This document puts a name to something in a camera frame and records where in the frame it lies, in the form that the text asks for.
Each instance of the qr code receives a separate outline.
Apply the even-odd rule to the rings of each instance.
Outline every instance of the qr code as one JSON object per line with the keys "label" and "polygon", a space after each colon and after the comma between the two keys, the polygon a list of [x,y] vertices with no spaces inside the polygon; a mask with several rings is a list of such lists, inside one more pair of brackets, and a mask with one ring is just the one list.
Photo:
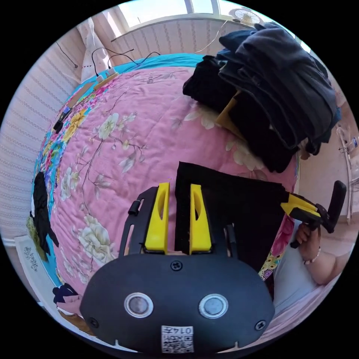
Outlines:
{"label": "qr code", "polygon": [[162,353],[193,353],[192,326],[161,327]]}

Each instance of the yellow cloth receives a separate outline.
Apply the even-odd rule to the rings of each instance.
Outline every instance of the yellow cloth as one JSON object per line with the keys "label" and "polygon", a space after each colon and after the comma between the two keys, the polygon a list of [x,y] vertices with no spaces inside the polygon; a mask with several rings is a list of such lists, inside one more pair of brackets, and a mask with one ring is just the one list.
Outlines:
{"label": "yellow cloth", "polygon": [[87,333],[88,335],[91,335],[91,336],[94,337],[93,332],[88,327],[86,322],[81,317],[79,317],[77,314],[65,314],[65,313],[62,313],[62,311],[60,311],[60,310],[58,310],[58,312],[68,322],[70,322],[71,324],[73,324],[74,326],[79,328],[81,331],[83,331],[83,332]]}
{"label": "yellow cloth", "polygon": [[229,101],[228,105],[225,107],[225,109],[219,114],[219,116],[216,119],[216,123],[221,125],[222,127],[226,128],[227,130],[231,131],[233,134],[235,134],[240,139],[245,140],[243,135],[239,132],[237,127],[233,124],[231,121],[228,112],[237,104],[237,100],[233,97],[231,101]]}

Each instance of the black fabric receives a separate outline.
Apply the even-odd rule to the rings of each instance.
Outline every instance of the black fabric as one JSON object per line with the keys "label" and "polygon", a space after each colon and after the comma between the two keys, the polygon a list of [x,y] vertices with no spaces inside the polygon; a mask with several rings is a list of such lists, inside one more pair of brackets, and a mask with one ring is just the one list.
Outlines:
{"label": "black fabric", "polygon": [[202,187],[203,199],[218,206],[223,225],[234,224],[239,260],[259,272],[265,263],[284,217],[280,203],[288,192],[279,183],[224,174],[180,162],[177,170],[175,250],[189,253],[190,186]]}
{"label": "black fabric", "polygon": [[39,172],[35,177],[34,182],[34,205],[35,205],[35,216],[30,216],[34,221],[34,226],[39,236],[40,247],[50,255],[50,248],[46,241],[46,236],[49,235],[56,247],[59,246],[59,242],[56,238],[55,233],[51,229],[49,211],[47,210],[47,191],[44,174]]}
{"label": "black fabric", "polygon": [[218,76],[225,62],[206,55],[196,65],[193,75],[184,83],[183,94],[214,111],[222,112],[236,89]]}
{"label": "black fabric", "polygon": [[219,76],[250,92],[289,149],[305,138],[317,154],[340,120],[325,67],[274,23],[256,24],[219,38],[225,47],[216,59],[227,60]]}
{"label": "black fabric", "polygon": [[71,295],[78,295],[74,288],[70,284],[65,283],[59,288],[55,287],[52,290],[52,293],[55,295],[53,302],[56,303],[65,303],[64,297],[70,297]]}
{"label": "black fabric", "polygon": [[236,105],[228,115],[248,143],[249,149],[259,157],[270,172],[282,173],[289,165],[298,147],[289,150],[277,133],[270,129],[270,122],[257,101],[248,93],[235,96]]}

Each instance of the wrist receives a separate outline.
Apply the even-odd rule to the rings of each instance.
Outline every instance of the wrist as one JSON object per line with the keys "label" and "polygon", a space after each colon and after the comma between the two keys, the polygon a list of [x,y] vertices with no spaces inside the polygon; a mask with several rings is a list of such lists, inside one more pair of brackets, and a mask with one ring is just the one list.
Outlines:
{"label": "wrist", "polygon": [[316,252],[316,254],[313,254],[310,257],[309,256],[302,256],[304,264],[313,263],[319,257],[319,254],[320,254],[320,246],[318,247],[318,251]]}

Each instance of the window frame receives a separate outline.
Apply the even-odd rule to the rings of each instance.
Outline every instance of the window frame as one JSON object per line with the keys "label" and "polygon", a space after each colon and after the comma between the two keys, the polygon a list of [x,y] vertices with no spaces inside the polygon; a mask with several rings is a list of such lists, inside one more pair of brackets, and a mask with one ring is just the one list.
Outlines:
{"label": "window frame", "polygon": [[[140,28],[148,26],[148,25],[153,25],[153,24],[157,24],[160,22],[170,21],[170,20],[181,20],[181,19],[191,19],[191,18],[198,19],[199,17],[203,18],[203,19],[214,19],[214,20],[223,20],[223,21],[226,21],[226,20],[230,21],[232,19],[232,17],[230,15],[220,14],[220,5],[219,5],[218,0],[207,0],[207,1],[210,1],[212,4],[212,9],[213,9],[212,14],[194,12],[192,0],[183,0],[183,1],[185,2],[185,5],[186,5],[187,14],[163,16],[161,18],[156,18],[156,19],[146,21],[146,22],[143,22],[141,24],[134,25],[131,27],[128,25],[127,20],[126,20],[124,14],[122,13],[119,5],[114,6],[111,10],[113,10],[113,13],[116,16],[112,16],[112,18],[114,19],[117,27],[120,29],[121,35],[118,36],[117,38],[113,39],[112,41],[117,40],[118,38],[124,36],[128,32],[132,32],[134,30],[140,29]],[[299,43],[299,45],[301,45],[303,41],[300,40],[296,34],[294,34],[294,35],[295,35],[295,40]],[[307,44],[305,44],[305,45],[310,49],[309,53],[311,53],[311,48]]]}
{"label": "window frame", "polygon": [[191,0],[183,0],[183,1],[187,8],[187,14],[163,16],[161,18],[156,18],[156,19],[153,19],[150,21],[142,22],[141,24],[134,25],[131,27],[128,25],[127,20],[118,5],[114,6],[112,9],[120,22],[120,27],[125,30],[125,33],[129,32],[129,31],[137,30],[137,29],[147,26],[147,25],[156,24],[157,22],[176,20],[176,19],[188,19],[188,18],[192,18],[192,17],[198,17],[199,15],[203,18],[208,18],[208,19],[220,19],[220,20],[230,20],[231,19],[230,16],[220,15],[220,7],[219,7],[217,0],[208,0],[212,3],[213,14],[194,12]]}

